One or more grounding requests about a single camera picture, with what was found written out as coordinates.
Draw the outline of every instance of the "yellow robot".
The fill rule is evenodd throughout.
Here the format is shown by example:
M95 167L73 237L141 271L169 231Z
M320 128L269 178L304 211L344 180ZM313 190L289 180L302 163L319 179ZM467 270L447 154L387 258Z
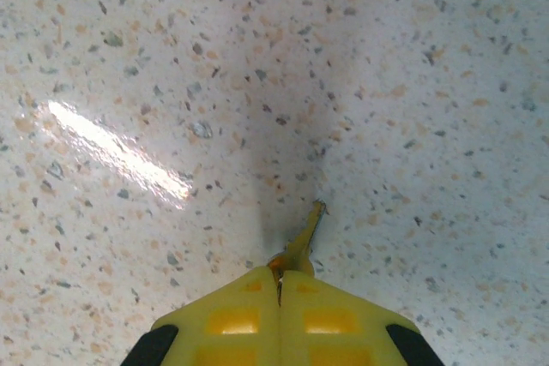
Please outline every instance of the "yellow robot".
M443 366L410 320L314 279L325 210L266 267L158 319L122 366Z

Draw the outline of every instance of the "floor speckle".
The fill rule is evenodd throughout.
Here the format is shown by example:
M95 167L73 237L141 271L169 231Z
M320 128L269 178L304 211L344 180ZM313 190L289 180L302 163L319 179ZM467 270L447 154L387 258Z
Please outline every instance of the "floor speckle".
M544 8L4 0L0 363L120 363L322 197L320 279L445 364L545 364Z

